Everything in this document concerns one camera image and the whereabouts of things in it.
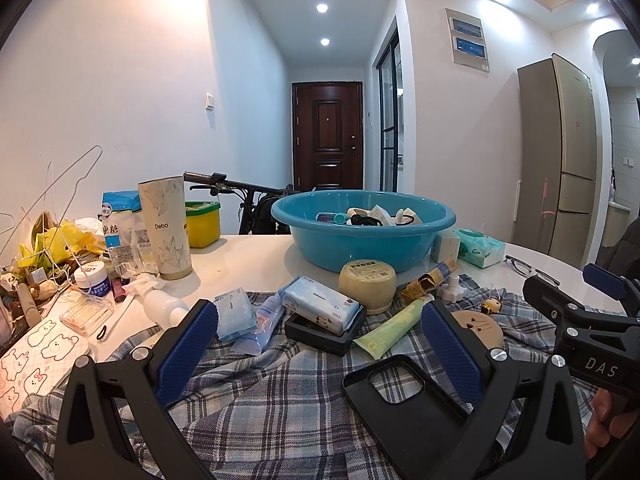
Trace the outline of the person's right hand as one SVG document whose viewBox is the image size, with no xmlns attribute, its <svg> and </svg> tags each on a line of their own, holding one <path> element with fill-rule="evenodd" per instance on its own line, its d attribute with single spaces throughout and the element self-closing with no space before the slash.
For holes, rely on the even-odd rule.
<svg viewBox="0 0 640 480">
<path fill-rule="evenodd" d="M 593 411 L 585 435 L 588 460 L 605 448 L 612 438 L 621 439 L 638 417 L 637 412 L 612 416 L 613 399 L 608 390 L 599 389 L 592 399 Z"/>
</svg>

